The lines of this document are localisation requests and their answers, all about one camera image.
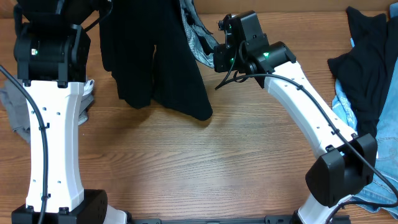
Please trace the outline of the black shorts patterned lining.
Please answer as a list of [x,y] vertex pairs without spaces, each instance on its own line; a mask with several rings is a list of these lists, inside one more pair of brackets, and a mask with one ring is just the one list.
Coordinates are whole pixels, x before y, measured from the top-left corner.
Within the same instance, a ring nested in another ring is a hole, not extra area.
[[200,121],[213,110],[176,0],[113,1],[99,25],[103,67],[119,99],[135,109],[155,100]]

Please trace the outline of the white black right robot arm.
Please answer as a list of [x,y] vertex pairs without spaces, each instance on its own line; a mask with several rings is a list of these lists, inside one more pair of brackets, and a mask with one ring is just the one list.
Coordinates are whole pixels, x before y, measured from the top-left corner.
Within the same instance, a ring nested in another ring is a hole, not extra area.
[[283,43],[270,44],[257,14],[228,14],[218,23],[225,42],[214,49],[215,71],[224,83],[255,78],[275,97],[310,143],[315,163],[306,173],[307,201],[292,215],[267,216],[266,223],[349,223],[336,215],[373,181],[377,142],[358,136],[325,103],[307,80],[292,51]]

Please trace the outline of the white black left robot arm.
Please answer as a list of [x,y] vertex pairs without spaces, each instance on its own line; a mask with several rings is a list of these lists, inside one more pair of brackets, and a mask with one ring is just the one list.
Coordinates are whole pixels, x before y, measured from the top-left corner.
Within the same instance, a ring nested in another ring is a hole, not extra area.
[[85,189],[78,162],[78,117],[91,40],[82,26],[111,1],[25,1],[14,6],[17,77],[30,120],[30,184],[13,223],[127,224],[104,190]]

